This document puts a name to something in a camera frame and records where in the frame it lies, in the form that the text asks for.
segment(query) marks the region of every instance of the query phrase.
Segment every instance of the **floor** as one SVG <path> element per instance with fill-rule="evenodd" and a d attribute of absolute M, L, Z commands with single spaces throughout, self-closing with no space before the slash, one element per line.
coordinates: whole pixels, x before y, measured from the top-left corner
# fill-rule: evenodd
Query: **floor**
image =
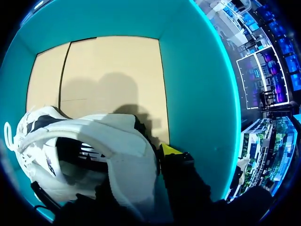
<path fill-rule="evenodd" d="M 158 40 L 98 37 L 38 54 L 26 108 L 30 111 L 47 105 L 71 118 L 97 113 L 135 114 L 155 145 L 169 144 Z"/>

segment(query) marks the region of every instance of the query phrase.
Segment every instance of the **shoe logo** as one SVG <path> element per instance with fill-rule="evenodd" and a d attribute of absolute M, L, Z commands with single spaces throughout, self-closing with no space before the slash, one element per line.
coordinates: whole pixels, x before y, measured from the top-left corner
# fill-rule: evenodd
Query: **shoe logo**
<path fill-rule="evenodd" d="M 46 160 L 47 160 L 47 165 L 48 165 L 50 171 L 53 173 L 54 176 L 56 176 L 55 170 L 51 166 L 51 160 L 49 159 L 49 157 L 47 155 L 46 155 Z"/>
<path fill-rule="evenodd" d="M 99 159 L 99 153 L 92 152 L 92 151 L 86 151 L 84 149 L 81 149 L 81 152 L 79 153 L 79 158 L 85 159 L 85 160 L 92 160 L 92 161 L 102 161 Z"/>

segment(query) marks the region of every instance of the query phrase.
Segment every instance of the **teal wall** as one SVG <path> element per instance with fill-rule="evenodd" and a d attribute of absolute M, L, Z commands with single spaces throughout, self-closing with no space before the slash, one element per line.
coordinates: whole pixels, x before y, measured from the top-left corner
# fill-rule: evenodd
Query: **teal wall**
<path fill-rule="evenodd" d="M 240 134 L 238 90 L 226 50 L 205 14 L 189 1 L 160 37 L 160 50 L 170 144 L 192 154 L 211 198 L 222 199 Z"/>
<path fill-rule="evenodd" d="M 186 0 L 55 0 L 24 24 L 19 34 L 35 53 L 91 37 L 158 39 Z"/>
<path fill-rule="evenodd" d="M 238 91 L 220 38 L 192 0 L 49 3 L 18 31 L 0 68 L 0 127 L 8 121 L 15 133 L 25 113 L 37 53 L 69 41 L 108 35 L 159 39 L 170 144 L 192 154 L 197 171 L 212 187 L 212 199 L 223 198 L 238 155 Z M 22 193 L 30 203 L 38 204 L 14 153 L 8 154 L 18 169 L 19 182 L 26 183 Z"/>

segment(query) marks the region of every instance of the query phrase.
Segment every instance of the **shoe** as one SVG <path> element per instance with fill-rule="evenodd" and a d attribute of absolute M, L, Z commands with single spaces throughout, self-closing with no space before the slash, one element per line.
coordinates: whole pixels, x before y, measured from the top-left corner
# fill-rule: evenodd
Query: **shoe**
<path fill-rule="evenodd" d="M 237 166 L 241 168 L 241 171 L 243 171 L 241 177 L 239 178 L 239 182 L 238 182 L 239 185 L 243 185 L 245 182 L 246 169 L 249 162 L 250 159 L 248 158 L 243 158 L 237 162 Z"/>
<path fill-rule="evenodd" d="M 108 176 L 116 201 L 143 221 L 153 214 L 157 162 L 137 123 L 125 114 L 71 120 L 44 107 L 25 114 L 14 142 L 6 123 L 5 142 L 27 177 L 55 201 L 75 200 L 77 193 L 95 198 Z"/>

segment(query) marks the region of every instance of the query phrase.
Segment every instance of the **shoelace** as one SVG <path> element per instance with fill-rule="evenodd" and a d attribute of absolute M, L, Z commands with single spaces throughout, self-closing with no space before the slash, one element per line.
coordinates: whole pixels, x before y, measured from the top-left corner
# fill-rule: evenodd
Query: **shoelace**
<path fill-rule="evenodd" d="M 35 170 L 30 169 L 28 166 L 35 160 L 35 156 L 31 155 L 30 148 L 26 149 L 23 153 L 18 152 L 18 143 L 20 142 L 20 139 L 22 138 L 19 136 L 18 133 L 12 138 L 11 126 L 8 122 L 6 122 L 4 124 L 5 144 L 10 151 L 15 152 L 16 158 L 20 164 L 21 169 L 27 175 L 27 177 L 31 179 L 32 174 L 34 174 Z"/>

